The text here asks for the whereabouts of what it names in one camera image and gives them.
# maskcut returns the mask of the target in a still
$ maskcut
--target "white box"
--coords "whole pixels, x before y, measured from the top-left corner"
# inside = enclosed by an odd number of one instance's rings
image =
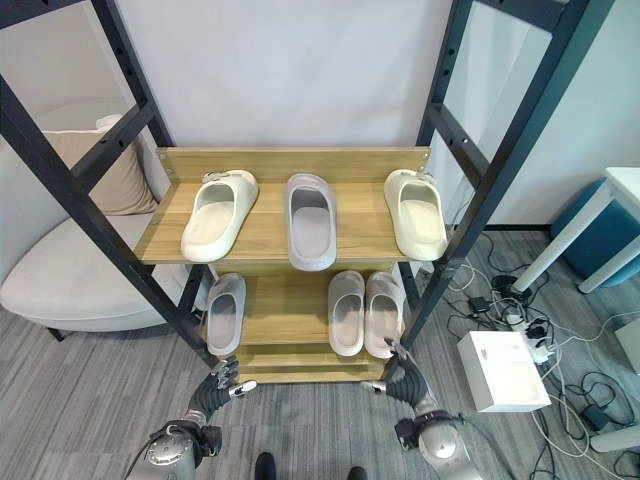
[[[624,350],[629,359],[633,371],[640,375],[640,348],[638,348],[638,342],[640,342],[640,319],[619,328],[615,331],[615,334],[620,345],[622,345],[622,350]]]
[[[519,332],[469,332],[458,351],[479,412],[531,412],[551,404]]]

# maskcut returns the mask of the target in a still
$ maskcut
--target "power strip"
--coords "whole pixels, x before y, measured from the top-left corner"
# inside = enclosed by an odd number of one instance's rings
[[[541,365],[549,360],[551,352],[549,351],[547,346],[543,344],[539,347],[536,347],[536,344],[540,342],[540,339],[527,337],[527,334],[525,332],[527,328],[529,328],[529,323],[523,321],[522,317],[516,314],[507,315],[506,320],[511,327],[511,330],[513,330],[514,332],[520,332],[520,334],[524,338],[525,343],[527,344],[527,347],[529,347],[529,353],[531,354],[531,357],[533,358],[533,361],[535,363]]]

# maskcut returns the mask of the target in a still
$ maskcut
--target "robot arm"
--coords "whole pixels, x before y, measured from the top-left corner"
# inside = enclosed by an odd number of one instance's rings
[[[237,367],[234,357],[216,365],[191,396],[184,416],[167,422],[150,436],[124,478],[194,480],[202,459],[218,455],[222,446],[220,427],[208,425],[211,416],[226,403],[256,387],[253,381],[232,386]]]
[[[442,480],[482,480],[454,426],[454,418],[438,407],[427,379],[411,354],[398,342],[391,343],[391,351],[404,376],[390,383],[362,382],[362,386],[375,393],[386,393],[413,408],[415,418],[403,419],[396,425],[402,448],[419,447]]]

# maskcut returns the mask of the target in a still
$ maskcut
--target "beige pillow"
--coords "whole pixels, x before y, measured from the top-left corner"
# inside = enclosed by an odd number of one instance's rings
[[[78,163],[105,134],[95,130],[43,133],[69,168]],[[157,206],[133,144],[122,152],[89,196],[105,215],[148,213]]]

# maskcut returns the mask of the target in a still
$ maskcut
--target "slide sandal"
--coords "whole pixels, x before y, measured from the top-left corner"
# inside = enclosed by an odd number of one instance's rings
[[[351,357],[364,342],[364,279],[353,270],[329,283],[329,343],[338,355]]]
[[[440,258],[447,248],[447,235],[433,177],[395,170],[384,183],[384,198],[400,251],[414,260]]]
[[[310,173],[293,175],[285,201],[291,265],[305,272],[331,266],[336,260],[336,200],[329,184]]]
[[[213,355],[228,355],[240,344],[247,287],[237,273],[222,275],[207,300],[207,348]]]
[[[400,340],[404,331],[405,294],[390,273],[375,272],[367,280],[364,346],[376,358],[391,358],[385,337]]]
[[[184,258],[200,263],[229,253],[258,198],[258,182],[245,170],[208,173],[202,181],[180,242]]]

